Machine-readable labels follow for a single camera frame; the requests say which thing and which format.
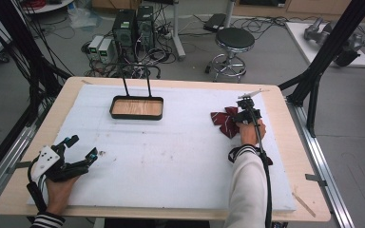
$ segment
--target metal stool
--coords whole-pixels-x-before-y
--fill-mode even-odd
[[[246,72],[244,61],[236,56],[237,53],[243,53],[250,50],[255,43],[254,36],[242,28],[224,28],[216,34],[216,44],[225,49],[227,54],[220,54],[213,58],[206,67],[205,73],[211,69],[216,71],[216,82],[218,75],[222,74],[229,77],[237,77],[238,83],[240,76]]]

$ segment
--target wrist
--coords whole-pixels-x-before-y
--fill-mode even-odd
[[[46,212],[51,213],[53,215],[61,216],[65,208],[61,206],[51,206],[48,205]]]
[[[257,144],[257,140],[241,139],[241,145],[246,145],[246,144],[255,145]]]

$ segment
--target red ribbon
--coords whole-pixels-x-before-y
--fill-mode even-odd
[[[239,109],[237,107],[229,106],[225,108],[226,112],[211,112],[210,117],[212,118],[214,125],[220,125],[219,128],[221,133],[232,139],[240,132],[236,123],[233,122],[233,117],[237,115]]]

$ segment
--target electronic equipment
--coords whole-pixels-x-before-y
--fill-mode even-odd
[[[138,39],[136,14],[134,9],[120,9],[112,27],[117,47],[134,48]]]
[[[88,45],[88,51],[90,52],[90,59],[100,61],[99,47],[105,37],[97,35]]]
[[[284,7],[286,0],[240,0],[240,5]]]
[[[140,6],[138,7],[138,29],[141,40],[141,47],[150,50],[155,47],[155,27],[153,21],[153,7]]]
[[[203,25],[203,29],[217,32],[219,29],[223,29],[224,19],[226,14],[216,13]]]
[[[115,48],[112,44],[112,38],[105,38],[99,47],[100,60],[103,64],[111,63],[115,56]]]

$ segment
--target white paper sheet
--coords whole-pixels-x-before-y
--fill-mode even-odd
[[[145,87],[128,90],[147,96]],[[113,97],[125,95],[122,86],[84,85],[55,143],[79,136],[66,150],[70,163],[82,160],[93,147],[103,153],[76,182],[69,204],[227,209],[232,176],[227,154],[240,146],[240,135],[228,139],[210,113],[237,106],[238,96],[248,92],[152,88],[153,96],[164,99],[163,118],[136,121],[110,116]],[[273,210],[296,210],[261,94],[253,100],[267,125],[263,146],[274,162]]]

